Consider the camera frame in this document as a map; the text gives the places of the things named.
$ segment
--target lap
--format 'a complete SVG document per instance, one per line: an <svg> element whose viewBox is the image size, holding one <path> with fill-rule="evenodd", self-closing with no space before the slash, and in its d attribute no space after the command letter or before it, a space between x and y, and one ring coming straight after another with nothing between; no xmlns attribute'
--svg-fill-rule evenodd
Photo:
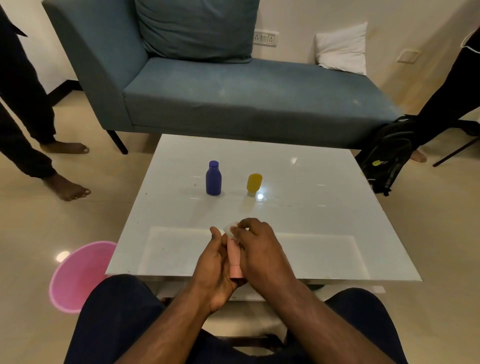
<svg viewBox="0 0 480 364"><path fill-rule="evenodd" d="M395 327L373 294L350 289L326 302L361 331L397 364L406 363ZM137 278L113 276L90 294L79 315L65 364L114 363L165 310L164 305ZM310 363L291 337L287 347L267 357L249 357L201 330L188 358L200 363Z"/></svg>

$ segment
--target white cable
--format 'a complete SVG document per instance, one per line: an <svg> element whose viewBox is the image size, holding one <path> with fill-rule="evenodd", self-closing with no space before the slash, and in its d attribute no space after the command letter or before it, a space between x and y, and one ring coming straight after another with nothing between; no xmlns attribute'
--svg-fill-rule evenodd
<svg viewBox="0 0 480 364"><path fill-rule="evenodd" d="M465 45L465 41L467 40L467 38L468 38L469 36L471 36L473 33L475 33L476 31L477 31L477 29L475 29L473 32L471 32L469 35L467 35L465 38L463 38L462 43L460 44L460 48L468 48L468 49L471 50L472 52L475 52L475 53L480 54L479 51L474 50L472 47L469 47L469 46L466 46L466 45Z"/></svg>

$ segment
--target sofa cushion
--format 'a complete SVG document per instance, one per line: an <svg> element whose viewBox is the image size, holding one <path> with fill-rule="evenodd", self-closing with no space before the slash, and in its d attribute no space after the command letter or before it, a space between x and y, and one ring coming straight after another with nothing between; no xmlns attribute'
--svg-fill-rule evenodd
<svg viewBox="0 0 480 364"><path fill-rule="evenodd" d="M124 90L134 129L356 148L400 116L367 77L313 64L150 59Z"/></svg>
<svg viewBox="0 0 480 364"><path fill-rule="evenodd" d="M135 0L147 51L161 57L249 62L260 0Z"/></svg>

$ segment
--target bare foot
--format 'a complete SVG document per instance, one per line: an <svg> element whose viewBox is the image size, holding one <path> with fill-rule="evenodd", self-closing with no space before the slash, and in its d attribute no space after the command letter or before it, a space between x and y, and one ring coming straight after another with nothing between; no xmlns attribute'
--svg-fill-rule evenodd
<svg viewBox="0 0 480 364"><path fill-rule="evenodd" d="M51 177L43 178L42 181L63 201L72 201L91 194L90 190L87 190L79 184L70 182L57 173Z"/></svg>
<svg viewBox="0 0 480 364"><path fill-rule="evenodd" d="M50 144L40 144L40 148L49 153L87 154L90 150L82 143L64 143L55 141Z"/></svg>
<svg viewBox="0 0 480 364"><path fill-rule="evenodd" d="M412 155L410 156L410 159L420 163L427 162L427 156L424 155L422 152L420 152L418 149L413 151Z"/></svg>

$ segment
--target black backpack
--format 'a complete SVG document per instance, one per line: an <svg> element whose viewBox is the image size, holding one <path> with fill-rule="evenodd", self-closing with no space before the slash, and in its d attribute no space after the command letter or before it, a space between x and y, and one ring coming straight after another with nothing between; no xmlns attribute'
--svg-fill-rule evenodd
<svg viewBox="0 0 480 364"><path fill-rule="evenodd" d="M388 196L395 178L417 149L417 125L417 121L406 116L382 125L355 157L376 194Z"/></svg>

